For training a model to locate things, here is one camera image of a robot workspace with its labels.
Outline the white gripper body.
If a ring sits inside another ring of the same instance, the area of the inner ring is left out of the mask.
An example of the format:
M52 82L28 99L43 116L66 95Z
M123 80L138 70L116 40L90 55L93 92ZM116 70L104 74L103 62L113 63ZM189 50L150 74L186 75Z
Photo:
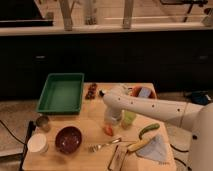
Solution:
M107 124L118 125L122 119L122 111L120 109L114 109L107 107L104 112L104 121Z

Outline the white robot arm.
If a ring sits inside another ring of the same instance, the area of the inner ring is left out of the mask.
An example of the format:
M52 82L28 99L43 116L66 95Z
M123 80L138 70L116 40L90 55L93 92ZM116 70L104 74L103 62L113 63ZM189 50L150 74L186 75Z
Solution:
M188 171L213 171L213 103L205 106L188 102L138 98L127 89L115 86L103 97L105 119L113 124L121 120L121 111L132 111L168 122L192 133Z

